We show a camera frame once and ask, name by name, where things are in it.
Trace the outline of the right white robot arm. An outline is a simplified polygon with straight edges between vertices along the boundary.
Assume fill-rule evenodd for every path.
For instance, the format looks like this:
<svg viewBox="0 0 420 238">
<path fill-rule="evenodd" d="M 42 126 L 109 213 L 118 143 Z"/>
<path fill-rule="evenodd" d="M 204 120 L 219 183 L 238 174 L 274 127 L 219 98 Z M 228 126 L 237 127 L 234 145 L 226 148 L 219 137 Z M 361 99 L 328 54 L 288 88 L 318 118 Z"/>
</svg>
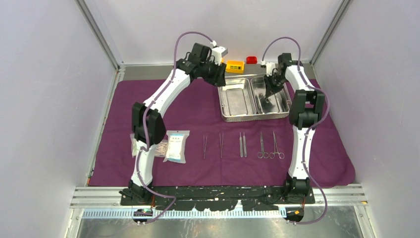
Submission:
<svg viewBox="0 0 420 238">
<path fill-rule="evenodd" d="M 290 83 L 294 96 L 289 110 L 293 129 L 292 161 L 284 182 L 283 199 L 288 203 L 303 200 L 310 193 L 310 152 L 315 126 L 323 117 L 325 94 L 316 90 L 300 62 L 293 62 L 290 53 L 278 56 L 278 62 L 261 62 L 265 69 L 265 95 L 272 96 Z"/>
</svg>

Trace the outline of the pink clear packet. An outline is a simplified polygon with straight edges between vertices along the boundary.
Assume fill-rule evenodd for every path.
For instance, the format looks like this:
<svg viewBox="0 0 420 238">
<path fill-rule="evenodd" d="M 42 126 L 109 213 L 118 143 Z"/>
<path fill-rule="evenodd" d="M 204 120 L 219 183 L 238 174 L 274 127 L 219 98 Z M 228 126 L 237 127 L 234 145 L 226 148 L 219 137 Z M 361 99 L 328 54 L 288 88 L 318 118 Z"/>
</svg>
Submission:
<svg viewBox="0 0 420 238">
<path fill-rule="evenodd" d="M 168 141 L 167 140 L 163 140 L 162 142 L 160 142 L 156 146 L 155 157 L 164 158 L 166 156 L 167 148 L 168 148 Z"/>
</svg>

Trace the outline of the steel tweezers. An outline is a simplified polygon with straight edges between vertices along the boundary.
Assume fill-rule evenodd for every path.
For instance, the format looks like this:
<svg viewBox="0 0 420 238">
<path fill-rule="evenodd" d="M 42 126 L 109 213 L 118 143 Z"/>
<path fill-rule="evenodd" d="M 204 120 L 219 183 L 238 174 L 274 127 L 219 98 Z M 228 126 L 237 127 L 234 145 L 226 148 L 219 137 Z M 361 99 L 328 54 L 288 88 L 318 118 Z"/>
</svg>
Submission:
<svg viewBox="0 0 420 238">
<path fill-rule="evenodd" d="M 219 148 L 220 148 L 220 158 L 223 156 L 223 142 L 224 142 L 224 133 L 219 133 Z"/>
<path fill-rule="evenodd" d="M 207 151 L 207 141 L 208 136 L 206 134 L 203 135 L 203 159 L 206 159 L 206 151 Z"/>
</svg>

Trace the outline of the orange yellow toy block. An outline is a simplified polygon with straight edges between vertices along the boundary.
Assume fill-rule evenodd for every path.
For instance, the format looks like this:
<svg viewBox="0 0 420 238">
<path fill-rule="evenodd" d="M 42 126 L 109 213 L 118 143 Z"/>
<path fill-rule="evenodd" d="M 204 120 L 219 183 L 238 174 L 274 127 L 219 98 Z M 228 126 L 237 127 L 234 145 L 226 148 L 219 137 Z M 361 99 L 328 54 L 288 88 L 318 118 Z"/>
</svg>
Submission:
<svg viewBox="0 0 420 238">
<path fill-rule="evenodd" d="M 227 60 L 225 71 L 227 73 L 243 74 L 245 71 L 244 67 L 245 67 L 244 61 Z"/>
</svg>

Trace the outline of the steel surgical scissors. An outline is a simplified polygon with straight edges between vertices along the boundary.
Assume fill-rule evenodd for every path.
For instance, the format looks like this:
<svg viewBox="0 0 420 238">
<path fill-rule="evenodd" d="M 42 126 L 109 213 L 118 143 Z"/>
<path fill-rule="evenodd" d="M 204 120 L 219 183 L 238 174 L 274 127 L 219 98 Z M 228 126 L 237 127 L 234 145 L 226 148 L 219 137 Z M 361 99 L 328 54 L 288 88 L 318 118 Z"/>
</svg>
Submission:
<svg viewBox="0 0 420 238">
<path fill-rule="evenodd" d="M 282 160 L 285 158 L 285 156 L 282 152 L 279 152 L 275 132 L 273 131 L 272 134 L 273 134 L 273 152 L 269 153 L 269 158 L 274 159 L 275 157 L 278 157 L 279 159 Z"/>
<path fill-rule="evenodd" d="M 264 150 L 264 140 L 263 140 L 263 132 L 262 131 L 260 132 L 260 146 L 261 146 L 261 150 L 257 153 L 257 157 L 260 158 L 260 159 L 261 158 L 264 158 L 264 159 L 269 158 L 269 153 Z"/>
</svg>

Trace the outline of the white sterile pouch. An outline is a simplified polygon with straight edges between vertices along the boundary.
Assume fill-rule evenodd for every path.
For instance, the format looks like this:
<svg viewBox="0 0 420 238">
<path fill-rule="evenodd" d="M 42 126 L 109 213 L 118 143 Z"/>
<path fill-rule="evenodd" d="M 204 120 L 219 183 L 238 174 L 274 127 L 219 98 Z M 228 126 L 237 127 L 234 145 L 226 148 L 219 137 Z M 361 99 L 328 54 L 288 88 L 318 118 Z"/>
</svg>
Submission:
<svg viewBox="0 0 420 238">
<path fill-rule="evenodd" d="M 168 137 L 167 149 L 163 162 L 174 162 L 185 164 L 186 140 L 190 135 L 189 130 L 169 130 L 166 132 Z"/>
</svg>

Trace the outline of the steel instrument tray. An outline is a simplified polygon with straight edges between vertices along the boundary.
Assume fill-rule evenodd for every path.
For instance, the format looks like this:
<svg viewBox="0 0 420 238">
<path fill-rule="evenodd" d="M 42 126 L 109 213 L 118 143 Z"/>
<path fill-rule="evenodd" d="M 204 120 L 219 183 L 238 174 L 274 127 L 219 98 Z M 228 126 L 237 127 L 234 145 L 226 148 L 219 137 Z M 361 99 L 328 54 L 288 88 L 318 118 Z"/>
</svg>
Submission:
<svg viewBox="0 0 420 238">
<path fill-rule="evenodd" d="M 289 115 L 291 98 L 287 85 L 269 97 L 271 104 L 262 104 L 261 94 L 265 94 L 262 74 L 227 76 L 225 83 L 218 88 L 221 116 L 225 122 L 281 119 Z"/>
</svg>

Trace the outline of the purple cloth wrap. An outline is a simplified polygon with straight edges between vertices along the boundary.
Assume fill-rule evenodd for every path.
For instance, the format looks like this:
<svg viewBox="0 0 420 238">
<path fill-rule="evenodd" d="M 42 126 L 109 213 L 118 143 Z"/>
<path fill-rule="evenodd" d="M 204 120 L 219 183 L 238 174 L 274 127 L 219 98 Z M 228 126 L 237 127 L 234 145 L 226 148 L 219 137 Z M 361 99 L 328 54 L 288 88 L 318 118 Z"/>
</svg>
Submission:
<svg viewBox="0 0 420 238">
<path fill-rule="evenodd" d="M 127 186 L 134 171 L 131 154 L 131 110 L 160 86 L 162 80 L 119 82 L 96 155 L 91 186 Z M 287 118 L 224 122 L 221 118 L 218 91 L 203 82 L 194 81 L 173 101 L 165 113 L 168 130 L 189 130 L 185 164 L 163 162 L 155 158 L 153 184 L 156 186 L 200 185 L 282 185 L 286 179 L 293 151 L 293 129 Z M 261 150 L 273 152 L 275 132 L 279 152 L 284 159 L 258 158 Z M 220 158 L 219 133 L 224 133 L 223 156 Z M 247 157 L 240 157 L 239 133 L 245 133 Z M 203 135 L 208 136 L 206 159 L 203 159 Z"/>
</svg>

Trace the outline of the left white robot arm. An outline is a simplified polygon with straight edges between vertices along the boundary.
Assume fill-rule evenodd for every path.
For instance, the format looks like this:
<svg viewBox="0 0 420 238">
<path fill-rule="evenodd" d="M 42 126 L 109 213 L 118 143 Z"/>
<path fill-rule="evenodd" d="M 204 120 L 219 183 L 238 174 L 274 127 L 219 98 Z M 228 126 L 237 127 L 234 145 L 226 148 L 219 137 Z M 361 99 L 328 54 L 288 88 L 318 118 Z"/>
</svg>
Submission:
<svg viewBox="0 0 420 238">
<path fill-rule="evenodd" d="M 157 145 L 166 135 L 163 117 L 174 99 L 193 80 L 202 78 L 213 86 L 225 85 L 226 64 L 222 58 L 228 53 L 226 47 L 212 47 L 195 43 L 183 59 L 173 65 L 168 78 L 143 103 L 132 106 L 132 132 L 141 148 L 135 156 L 134 172 L 127 188 L 120 191 L 121 205 L 147 205 L 154 191 L 153 164 Z"/>
</svg>

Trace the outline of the green packet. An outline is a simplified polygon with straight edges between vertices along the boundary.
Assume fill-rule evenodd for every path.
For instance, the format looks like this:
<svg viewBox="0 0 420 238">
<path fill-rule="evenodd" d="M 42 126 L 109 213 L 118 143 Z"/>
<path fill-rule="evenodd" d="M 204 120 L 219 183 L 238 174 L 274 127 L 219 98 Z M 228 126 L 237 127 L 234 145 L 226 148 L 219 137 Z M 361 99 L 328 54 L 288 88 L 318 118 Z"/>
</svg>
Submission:
<svg viewBox="0 0 420 238">
<path fill-rule="evenodd" d="M 138 141 L 137 139 L 134 137 L 134 134 L 130 134 L 130 139 L 131 139 L 131 154 L 133 158 L 136 158 L 138 153 L 139 153 L 139 148 L 138 148 Z"/>
</svg>

